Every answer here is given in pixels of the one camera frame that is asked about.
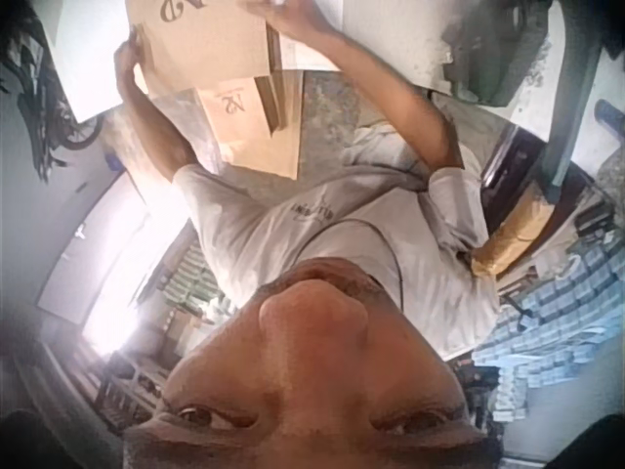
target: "nose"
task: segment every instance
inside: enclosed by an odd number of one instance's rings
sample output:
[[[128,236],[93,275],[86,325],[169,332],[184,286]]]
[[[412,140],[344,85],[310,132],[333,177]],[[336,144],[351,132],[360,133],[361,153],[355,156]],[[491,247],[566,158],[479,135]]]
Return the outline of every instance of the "nose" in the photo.
[[[260,311],[265,376],[282,431],[337,431],[364,401],[365,307],[321,280],[297,283]]]

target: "printed logo on shirt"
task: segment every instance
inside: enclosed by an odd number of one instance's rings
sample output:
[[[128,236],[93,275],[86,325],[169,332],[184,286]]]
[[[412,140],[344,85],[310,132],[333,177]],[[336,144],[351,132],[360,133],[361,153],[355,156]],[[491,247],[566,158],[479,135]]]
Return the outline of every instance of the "printed logo on shirt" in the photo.
[[[296,222],[317,221],[321,224],[331,222],[334,219],[334,211],[322,198],[316,205],[307,203],[294,203],[291,211],[295,213],[293,218]]]

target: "eye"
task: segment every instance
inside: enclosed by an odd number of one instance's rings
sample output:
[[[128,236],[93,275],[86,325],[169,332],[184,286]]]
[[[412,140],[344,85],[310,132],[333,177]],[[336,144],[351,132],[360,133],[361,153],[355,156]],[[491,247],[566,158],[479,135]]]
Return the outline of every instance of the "eye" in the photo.
[[[388,425],[377,427],[377,429],[389,435],[417,435],[444,425],[446,422],[447,418],[437,412],[420,412],[409,418],[395,420]]]
[[[215,410],[202,407],[200,405],[190,405],[178,412],[178,417],[184,421],[199,427],[208,427],[212,430],[235,430],[240,428],[234,422],[221,416]]]

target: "white shirt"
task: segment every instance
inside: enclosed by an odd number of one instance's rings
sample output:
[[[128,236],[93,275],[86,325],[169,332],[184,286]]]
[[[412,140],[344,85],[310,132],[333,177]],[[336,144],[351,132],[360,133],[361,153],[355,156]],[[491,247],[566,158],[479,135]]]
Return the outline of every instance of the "white shirt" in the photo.
[[[474,277],[456,258],[488,237],[479,180],[464,170],[437,171],[429,189],[418,192],[423,181],[411,174],[350,167],[271,209],[199,165],[181,169],[174,184],[186,198],[208,265],[239,307],[299,260],[328,256],[360,265],[398,303],[395,254],[404,314],[444,360],[474,349],[494,328],[494,279]],[[313,239],[345,219],[377,227],[394,254],[364,224],[341,223]]]

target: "eyebrow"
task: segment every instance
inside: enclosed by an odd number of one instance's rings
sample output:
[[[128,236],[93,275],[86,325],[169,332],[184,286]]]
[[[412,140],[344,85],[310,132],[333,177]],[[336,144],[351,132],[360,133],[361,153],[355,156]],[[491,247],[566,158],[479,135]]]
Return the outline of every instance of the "eyebrow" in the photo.
[[[448,448],[390,448],[385,456],[392,462],[414,466],[421,463],[427,467],[464,467],[467,464],[484,464],[495,467],[502,456],[496,441],[484,438]]]
[[[233,460],[241,464],[247,451],[242,448],[231,448],[223,445],[207,443],[194,445],[187,442],[169,442],[153,435],[141,426],[133,427],[124,432],[124,460],[129,467],[197,467],[197,461],[210,461],[211,469],[232,468]]]

